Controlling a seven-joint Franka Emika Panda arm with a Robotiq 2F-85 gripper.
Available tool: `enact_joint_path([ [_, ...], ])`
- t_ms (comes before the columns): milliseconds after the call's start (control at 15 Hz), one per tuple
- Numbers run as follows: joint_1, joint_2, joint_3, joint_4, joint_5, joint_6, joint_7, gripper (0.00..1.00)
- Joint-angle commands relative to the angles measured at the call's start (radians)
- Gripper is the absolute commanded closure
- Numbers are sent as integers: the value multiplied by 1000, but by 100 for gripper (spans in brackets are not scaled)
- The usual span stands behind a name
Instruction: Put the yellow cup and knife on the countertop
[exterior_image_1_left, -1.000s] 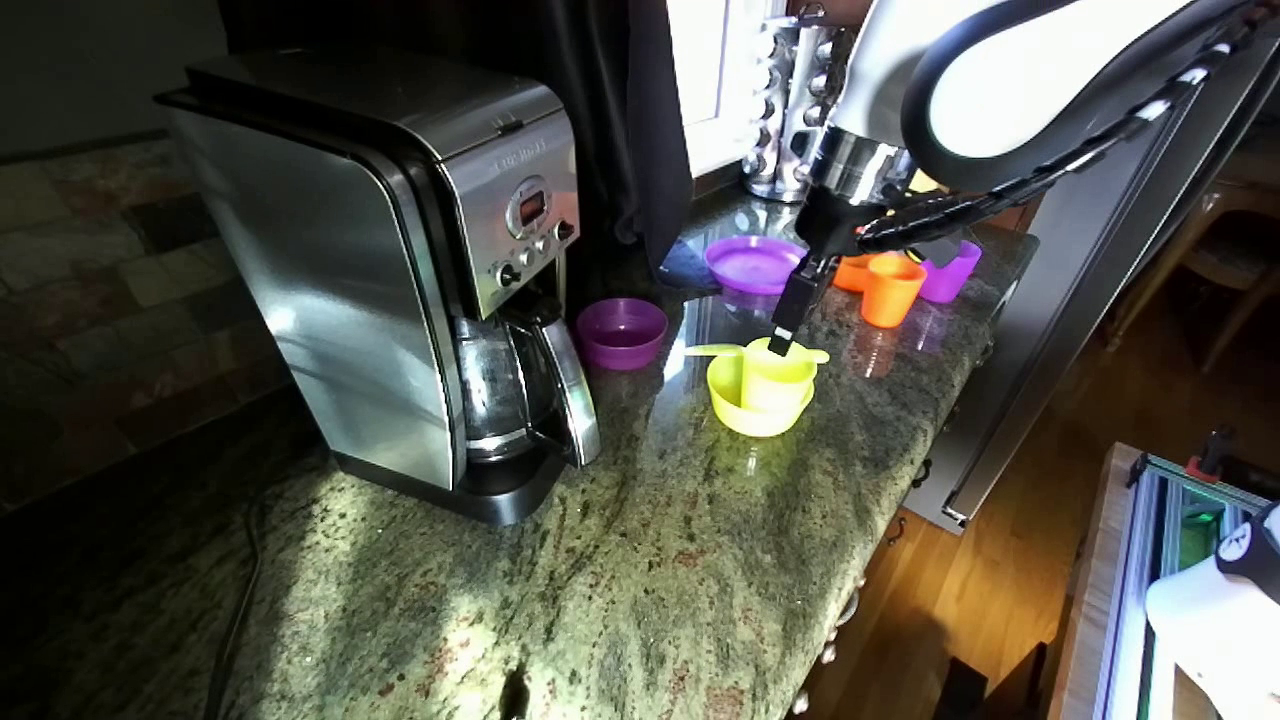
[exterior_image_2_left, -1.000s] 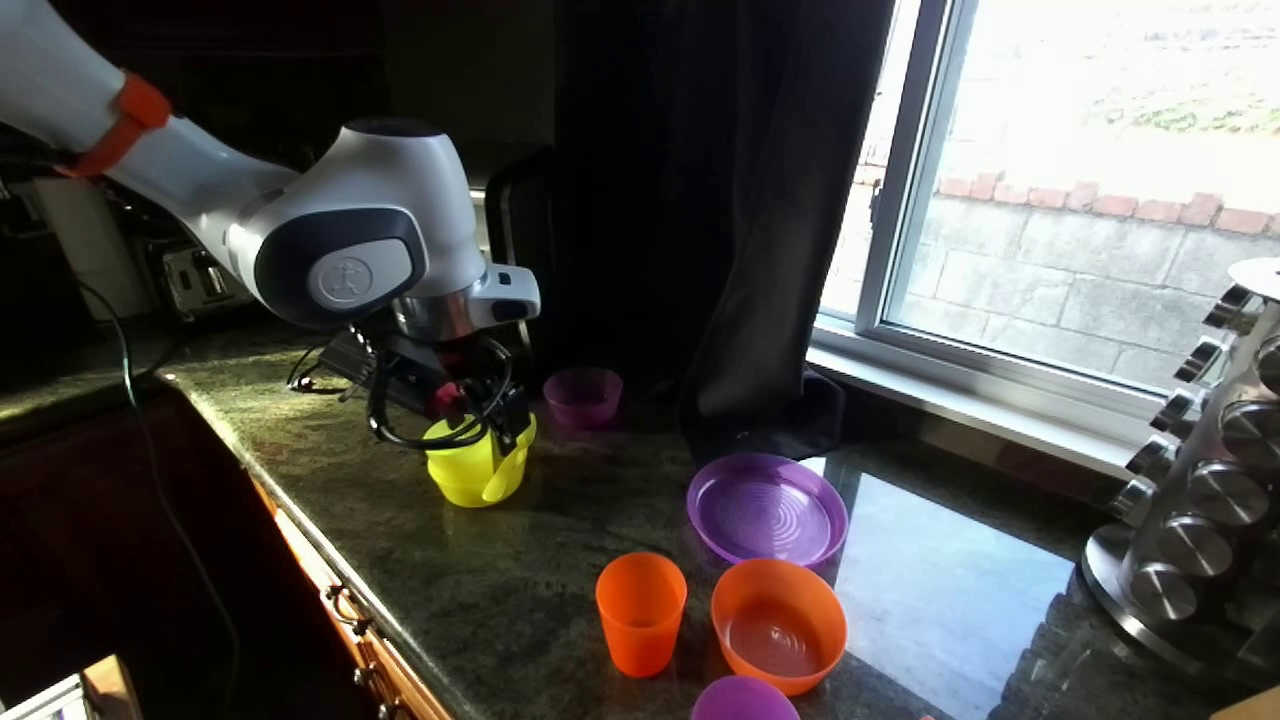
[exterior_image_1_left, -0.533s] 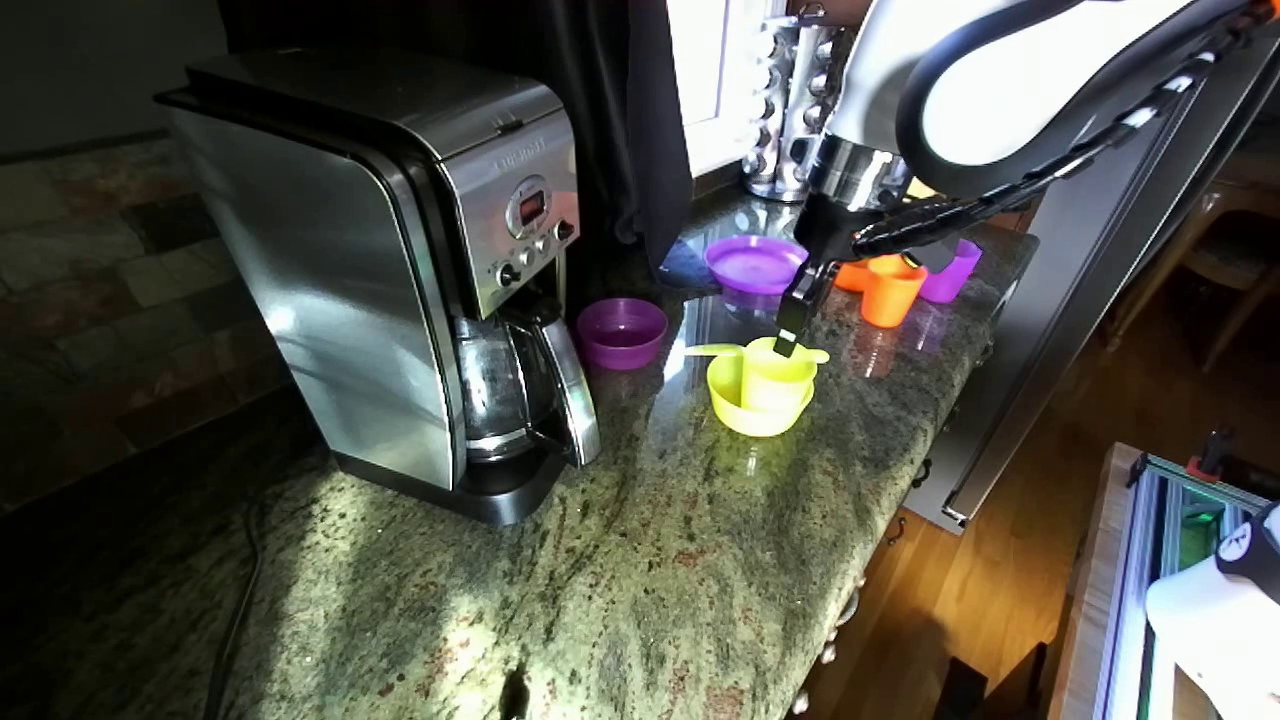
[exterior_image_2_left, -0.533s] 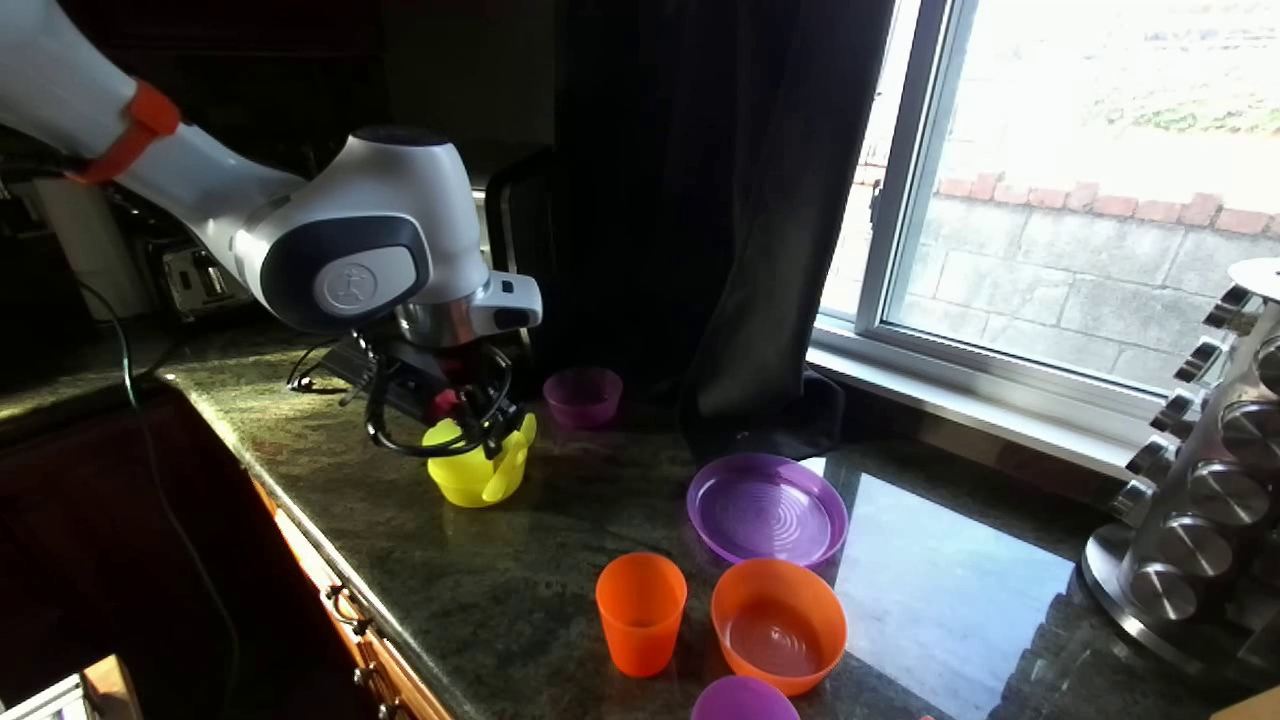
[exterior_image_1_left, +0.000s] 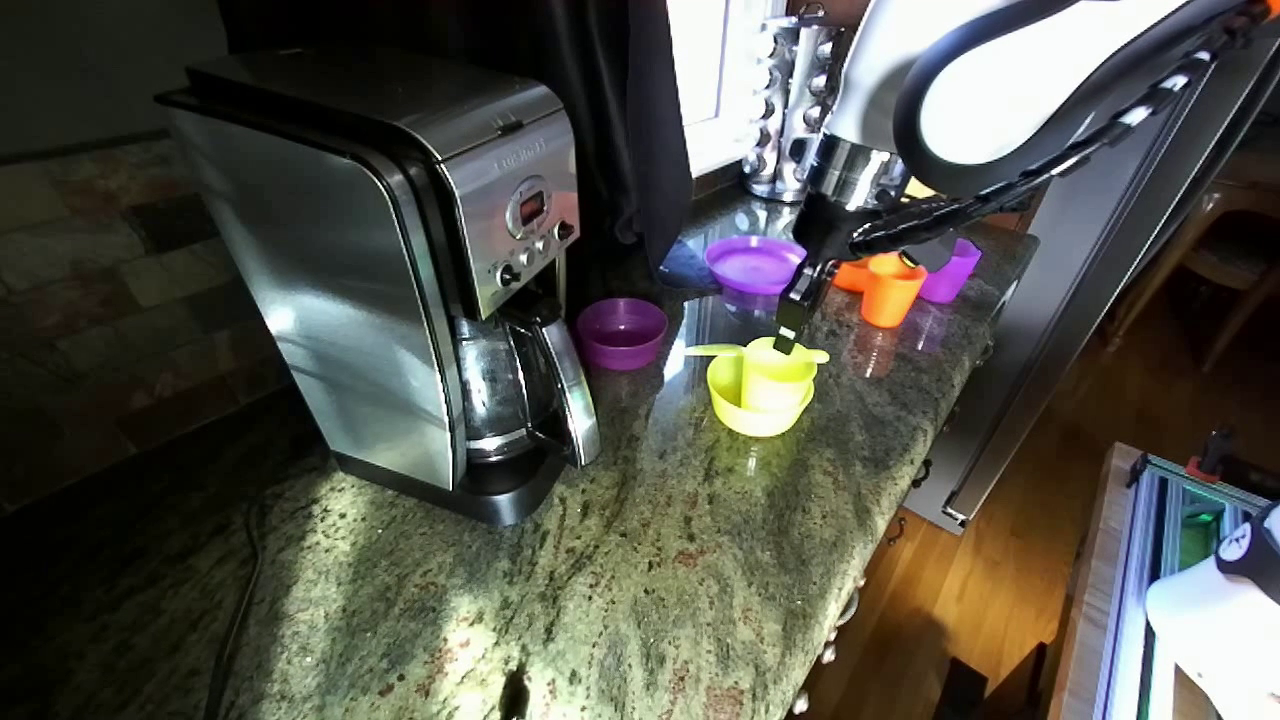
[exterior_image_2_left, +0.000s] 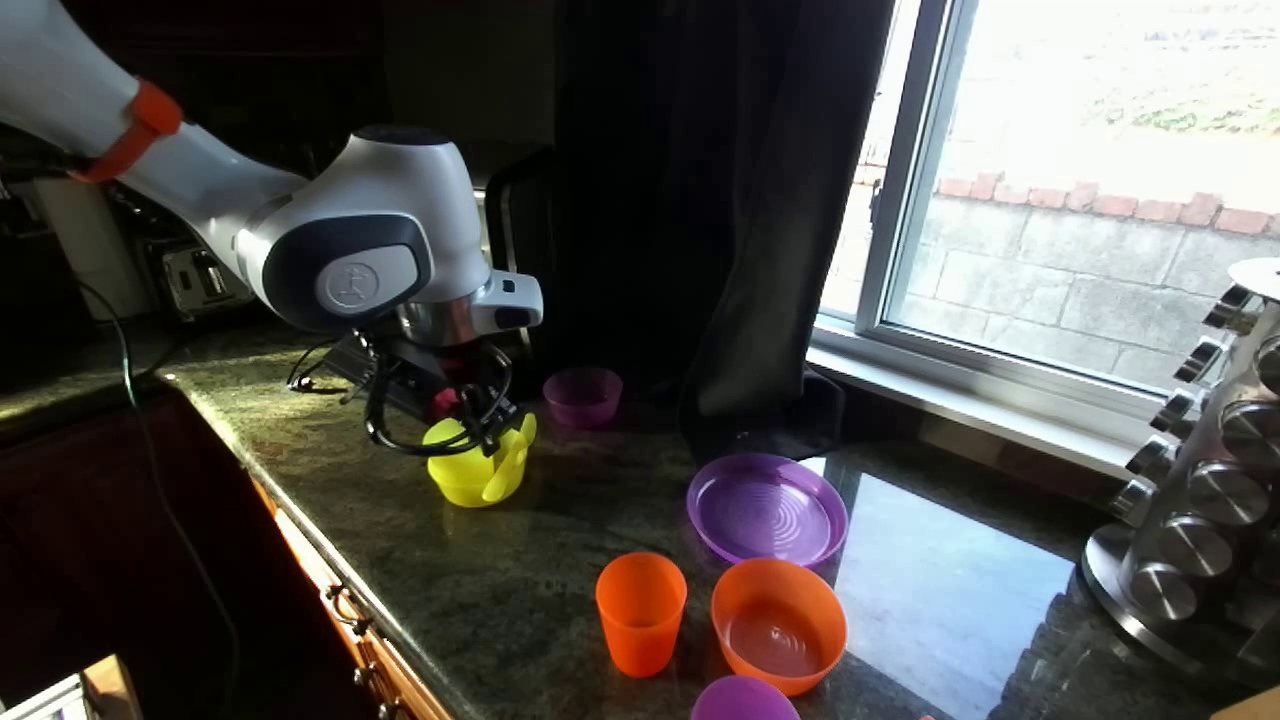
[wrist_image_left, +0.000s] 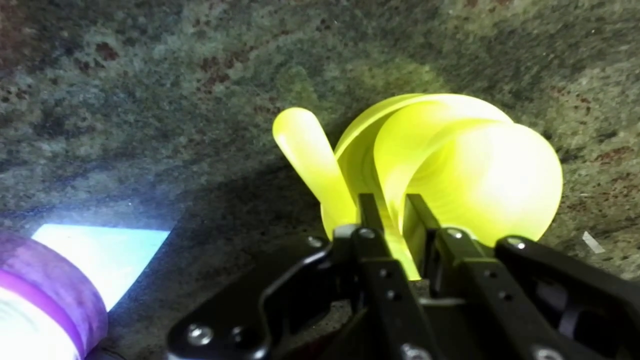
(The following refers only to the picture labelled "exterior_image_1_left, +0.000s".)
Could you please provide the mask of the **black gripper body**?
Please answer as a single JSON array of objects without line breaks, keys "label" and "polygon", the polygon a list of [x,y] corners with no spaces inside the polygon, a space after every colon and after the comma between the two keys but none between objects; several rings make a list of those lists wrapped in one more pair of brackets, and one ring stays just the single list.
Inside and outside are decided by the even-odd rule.
[{"label": "black gripper body", "polygon": [[826,262],[890,253],[914,244],[958,216],[955,201],[913,201],[883,206],[845,206],[826,194],[808,194],[790,238],[804,248],[804,271],[822,271]]}]

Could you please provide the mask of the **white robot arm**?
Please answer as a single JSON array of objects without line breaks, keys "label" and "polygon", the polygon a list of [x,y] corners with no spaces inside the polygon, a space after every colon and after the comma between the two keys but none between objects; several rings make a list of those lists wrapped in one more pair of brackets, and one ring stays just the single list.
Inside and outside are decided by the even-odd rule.
[{"label": "white robot arm", "polygon": [[845,260],[1043,187],[1176,105],[1276,0],[867,0],[790,224],[773,349]]}]

